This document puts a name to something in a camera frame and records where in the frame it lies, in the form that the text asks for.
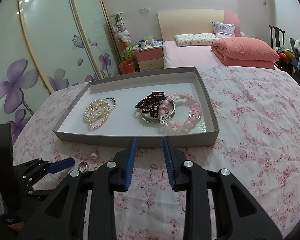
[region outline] pink floral bedsheet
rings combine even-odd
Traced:
[[[300,219],[300,87],[277,70],[198,70],[220,133],[214,146],[183,149],[187,158],[208,170],[228,168],[286,236]],[[72,156],[76,165],[84,160],[94,170],[121,150],[62,142],[52,132],[84,86],[55,92],[42,104],[14,145],[15,164]],[[91,153],[98,158],[92,160]],[[68,172],[46,176],[36,188],[53,188]],[[115,194],[114,201],[118,239],[182,239],[185,192],[171,190],[161,149],[138,149],[129,191]]]

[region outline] drawer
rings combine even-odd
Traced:
[[[156,58],[151,60],[145,60],[139,62],[139,68],[141,71],[155,69],[155,68],[163,68],[163,58]]]
[[[151,60],[151,59],[157,59],[157,58],[163,58],[163,48],[147,49],[144,51],[135,52],[135,54],[137,56],[138,62],[145,61],[145,60]]]

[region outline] electrical outlet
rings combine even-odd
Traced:
[[[140,13],[150,12],[150,7],[139,9]]]

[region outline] white patterned pillow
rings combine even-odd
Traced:
[[[179,34],[175,36],[178,47],[211,45],[219,38],[213,33]]]
[[[224,23],[217,23],[217,22],[212,22],[214,26],[214,33],[215,35],[220,38],[233,38],[235,37],[234,34],[234,24],[224,24]]]

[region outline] red trash bin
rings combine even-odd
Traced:
[[[119,64],[119,69],[123,74],[134,72],[134,62],[132,60],[126,60]]]

